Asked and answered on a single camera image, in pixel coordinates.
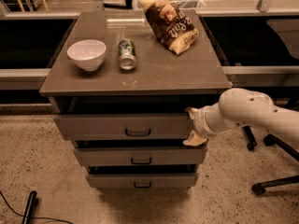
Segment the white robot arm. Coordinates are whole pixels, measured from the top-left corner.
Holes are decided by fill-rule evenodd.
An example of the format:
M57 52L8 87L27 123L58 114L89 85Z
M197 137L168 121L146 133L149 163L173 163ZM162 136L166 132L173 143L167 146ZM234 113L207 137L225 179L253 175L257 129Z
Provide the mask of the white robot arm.
M299 112L274 105L265 93L233 88L214 105L188 107L193 128L185 146L202 145L209 138L235 128L263 128L282 141L298 146Z

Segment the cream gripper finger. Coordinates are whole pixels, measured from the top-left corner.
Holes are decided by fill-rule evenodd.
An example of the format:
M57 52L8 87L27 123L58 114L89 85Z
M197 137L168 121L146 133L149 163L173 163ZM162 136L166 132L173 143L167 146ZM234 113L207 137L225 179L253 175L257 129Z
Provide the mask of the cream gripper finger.
M194 107L187 107L186 108L186 112L189 113L189 116L191 118L193 118L197 113L198 113L199 109L198 108L194 108Z
M205 141L206 141L206 138L203 135L201 135L200 133L198 133L195 130L192 130L190 132L189 137L183 141L183 144L185 146L197 147L197 146L204 144Z

